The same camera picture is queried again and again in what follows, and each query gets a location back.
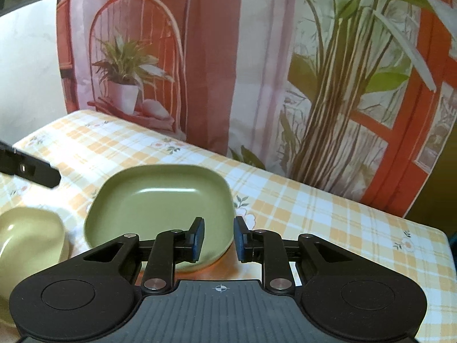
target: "potted plant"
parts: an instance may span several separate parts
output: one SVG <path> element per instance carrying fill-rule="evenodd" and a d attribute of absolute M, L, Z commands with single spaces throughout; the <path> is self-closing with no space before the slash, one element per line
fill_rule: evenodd
<path fill-rule="evenodd" d="M 102 74 L 100 82 L 108 81 L 107 93 L 113 105 L 127 115 L 133 114 L 139 91 L 144 97 L 144 84 L 155 87 L 156 79 L 173 82 L 170 75 L 157 67 L 159 60 L 147 54 L 140 42 L 124 41 L 118 32 L 114 42 L 98 41 L 105 58 L 92 66 Z"/>

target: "crosshair symbol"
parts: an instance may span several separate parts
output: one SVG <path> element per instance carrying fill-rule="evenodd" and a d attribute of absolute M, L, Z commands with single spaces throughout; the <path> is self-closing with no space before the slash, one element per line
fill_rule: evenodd
<path fill-rule="evenodd" d="M 221 292 L 226 291 L 227 289 L 230 289 L 230 288 L 228 288 L 228 287 L 225 286 L 225 285 L 220 284 L 220 285 L 216 286 L 216 287 L 213 288 L 213 289 L 216 289 L 218 292 L 221 293 Z"/>

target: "green plate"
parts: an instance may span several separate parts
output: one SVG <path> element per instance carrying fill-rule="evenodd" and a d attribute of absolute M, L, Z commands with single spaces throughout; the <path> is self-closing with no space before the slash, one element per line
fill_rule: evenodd
<path fill-rule="evenodd" d="M 172 229 L 186 230 L 195 217 L 205 220 L 200 260 L 177 269 L 214 263 L 233 241 L 235 216 L 230 188 L 216 172 L 194 165 L 143 165 L 109 178 L 95 198 L 84 227 L 90 247 L 125 233 L 154 239 Z"/>
<path fill-rule="evenodd" d="M 68 253 L 65 228 L 56 213 L 17 207 L 0 215 L 0 322 L 14 327 L 8 308 L 13 288 L 67 259 Z"/>

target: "printed fabric backdrop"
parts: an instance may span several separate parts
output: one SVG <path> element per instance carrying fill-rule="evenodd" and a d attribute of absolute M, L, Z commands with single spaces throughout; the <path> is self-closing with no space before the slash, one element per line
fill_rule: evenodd
<path fill-rule="evenodd" d="M 96 109 L 404 216 L 457 115 L 457 0 L 58 0 Z"/>

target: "plaid tablecloth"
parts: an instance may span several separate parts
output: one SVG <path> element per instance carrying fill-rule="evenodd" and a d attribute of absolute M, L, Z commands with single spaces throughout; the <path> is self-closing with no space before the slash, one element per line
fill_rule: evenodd
<path fill-rule="evenodd" d="M 72 113 L 15 146 L 58 167 L 62 181 L 58 188 L 49 190 L 0 176 L 0 213 L 21 205 L 58 213 L 74 245 L 73 255 L 87 249 L 83 223 L 110 176 L 145 163 L 201 165 L 226 179 L 237 214 L 251 228 L 276 231 L 286 239 L 313 233 L 414 279 L 428 301 L 417 339 L 457 342 L 456 270 L 446 236 L 439 230 L 93 111 Z M 261 273 L 260 265 L 236 262 L 231 248 L 211 267 L 187 276 L 236 279 L 260 278 Z M 13 342 L 16 336 L 14 330 L 0 326 L 0 342 Z"/>

